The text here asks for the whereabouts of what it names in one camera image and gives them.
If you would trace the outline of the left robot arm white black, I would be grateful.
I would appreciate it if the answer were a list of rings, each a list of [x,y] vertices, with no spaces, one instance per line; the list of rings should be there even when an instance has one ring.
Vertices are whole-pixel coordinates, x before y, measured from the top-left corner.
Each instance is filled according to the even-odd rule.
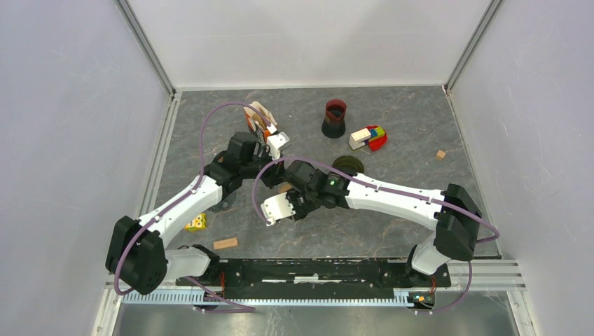
[[[205,166],[177,195],[149,213],[133,219],[123,216],[114,225],[105,267],[115,281],[123,281],[142,295],[164,281],[194,276],[203,285],[214,284],[220,267],[204,248],[168,249],[169,243],[202,212],[219,207],[252,180],[268,163],[279,159],[289,137],[269,136],[261,143],[249,132],[236,132],[225,150]]]

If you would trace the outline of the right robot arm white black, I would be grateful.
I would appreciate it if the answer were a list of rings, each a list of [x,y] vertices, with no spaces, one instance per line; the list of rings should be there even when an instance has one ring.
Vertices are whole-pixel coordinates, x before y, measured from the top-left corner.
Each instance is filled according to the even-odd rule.
[[[370,210],[420,224],[432,231],[413,247],[404,267],[405,278],[421,286],[443,264],[474,258],[482,213],[460,185],[446,190],[423,190],[382,183],[366,176],[363,163],[350,155],[338,157],[325,173],[309,162],[296,160],[283,174],[291,189],[286,199],[298,221],[324,207]]]

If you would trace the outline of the orange coffee filter box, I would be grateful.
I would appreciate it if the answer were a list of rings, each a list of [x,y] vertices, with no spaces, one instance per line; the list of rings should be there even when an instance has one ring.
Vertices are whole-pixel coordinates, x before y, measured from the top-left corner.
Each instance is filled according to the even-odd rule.
[[[262,144],[277,131],[277,122],[273,114],[260,102],[253,101],[249,107],[244,107],[244,114],[249,131]]]

